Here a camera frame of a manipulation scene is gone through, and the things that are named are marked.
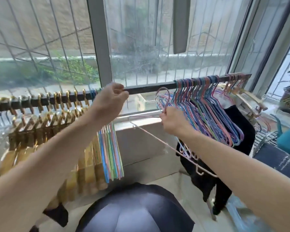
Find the metal rack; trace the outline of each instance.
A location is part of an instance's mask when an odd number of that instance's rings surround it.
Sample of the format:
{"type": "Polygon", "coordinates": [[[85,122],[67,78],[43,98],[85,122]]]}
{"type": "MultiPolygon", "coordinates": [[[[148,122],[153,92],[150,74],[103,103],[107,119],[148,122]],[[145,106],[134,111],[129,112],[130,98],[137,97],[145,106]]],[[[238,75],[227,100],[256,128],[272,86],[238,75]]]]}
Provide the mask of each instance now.
{"type": "MultiPolygon", "coordinates": [[[[246,74],[245,79],[248,80],[250,78],[251,74],[246,74]]],[[[233,75],[232,81],[238,80],[240,75],[233,75]]],[[[230,81],[230,76],[225,75],[219,78],[219,82],[227,82],[230,81]]],[[[157,83],[157,84],[148,84],[143,87],[138,86],[131,86],[126,87],[124,90],[128,91],[129,94],[139,94],[139,93],[148,93],[148,92],[155,92],[159,88],[165,87],[167,89],[176,89],[177,84],[175,81],[173,82],[167,82],[167,83],[157,83]]],[[[86,90],[85,92],[67,92],[66,94],[62,94],[61,99],[58,93],[54,94],[47,94],[43,95],[41,94],[40,97],[21,97],[21,98],[2,98],[0,100],[0,112],[2,111],[9,111],[11,109],[21,109],[21,108],[30,108],[30,107],[39,107],[39,106],[48,106],[49,103],[51,105],[60,104],[62,101],[63,103],[67,103],[68,100],[70,102],[76,102],[76,101],[84,101],[85,98],[87,100],[93,100],[93,90],[86,90]]]]}

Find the tiled floor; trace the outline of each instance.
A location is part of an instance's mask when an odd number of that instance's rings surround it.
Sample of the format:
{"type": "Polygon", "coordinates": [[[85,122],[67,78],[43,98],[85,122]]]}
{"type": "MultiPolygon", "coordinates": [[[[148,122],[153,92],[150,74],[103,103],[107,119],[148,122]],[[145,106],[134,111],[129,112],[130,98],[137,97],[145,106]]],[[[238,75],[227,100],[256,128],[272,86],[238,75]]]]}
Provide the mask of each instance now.
{"type": "MultiPolygon", "coordinates": [[[[175,173],[173,175],[158,179],[148,184],[156,184],[167,189],[175,195],[180,204],[195,222],[193,232],[236,232],[232,219],[226,210],[213,221],[207,207],[202,200],[201,191],[192,185],[190,178],[186,175],[175,173]]],[[[41,232],[74,232],[78,221],[90,205],[79,207],[69,213],[69,223],[65,228],[56,222],[48,220],[39,226],[41,232]]]]}

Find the black umbrella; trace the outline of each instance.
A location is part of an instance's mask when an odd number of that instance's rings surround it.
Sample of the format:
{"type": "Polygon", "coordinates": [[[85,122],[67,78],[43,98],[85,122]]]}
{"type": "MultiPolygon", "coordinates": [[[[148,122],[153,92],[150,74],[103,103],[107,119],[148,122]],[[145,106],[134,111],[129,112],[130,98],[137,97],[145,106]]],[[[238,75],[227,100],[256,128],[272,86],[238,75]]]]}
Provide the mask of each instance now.
{"type": "Polygon", "coordinates": [[[76,232],[191,232],[193,226],[172,193],[157,185],[134,183],[93,203],[76,232]]]}

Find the black clothing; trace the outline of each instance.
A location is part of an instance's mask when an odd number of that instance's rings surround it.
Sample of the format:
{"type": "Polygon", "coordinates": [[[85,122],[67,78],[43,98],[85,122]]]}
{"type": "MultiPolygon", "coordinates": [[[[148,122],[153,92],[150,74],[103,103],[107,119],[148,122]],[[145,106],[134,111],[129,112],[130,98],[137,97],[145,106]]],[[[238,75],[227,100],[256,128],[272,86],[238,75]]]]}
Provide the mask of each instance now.
{"type": "MultiPolygon", "coordinates": [[[[249,155],[255,141],[254,127],[242,115],[242,113],[239,111],[239,109],[237,109],[235,105],[225,109],[224,111],[227,113],[233,123],[236,124],[244,133],[244,140],[238,146],[234,146],[234,149],[243,152],[246,155],[249,155]]],[[[176,149],[180,151],[179,143],[177,144],[176,149]]],[[[202,191],[204,202],[207,201],[213,187],[217,185],[213,214],[218,215],[225,207],[230,195],[232,194],[232,191],[219,178],[215,178],[206,172],[202,176],[200,176],[196,173],[196,166],[194,164],[192,164],[182,156],[180,157],[180,159],[183,167],[191,176],[192,183],[202,191]]],[[[215,174],[201,159],[194,160],[192,158],[192,160],[195,161],[199,166],[215,174]]]]}

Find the watering can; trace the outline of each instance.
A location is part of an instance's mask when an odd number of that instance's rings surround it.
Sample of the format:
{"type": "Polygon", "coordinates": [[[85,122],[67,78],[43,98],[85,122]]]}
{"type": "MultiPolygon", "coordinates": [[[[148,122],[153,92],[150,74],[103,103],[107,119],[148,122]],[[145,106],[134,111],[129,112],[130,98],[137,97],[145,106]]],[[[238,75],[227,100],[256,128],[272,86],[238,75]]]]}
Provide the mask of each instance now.
{"type": "Polygon", "coordinates": [[[276,142],[277,146],[283,151],[290,154],[290,129],[288,129],[286,132],[283,133],[281,130],[281,122],[278,119],[278,117],[276,117],[273,114],[271,114],[271,116],[273,116],[277,121],[277,129],[278,129],[278,135],[277,135],[278,138],[276,142]]]}

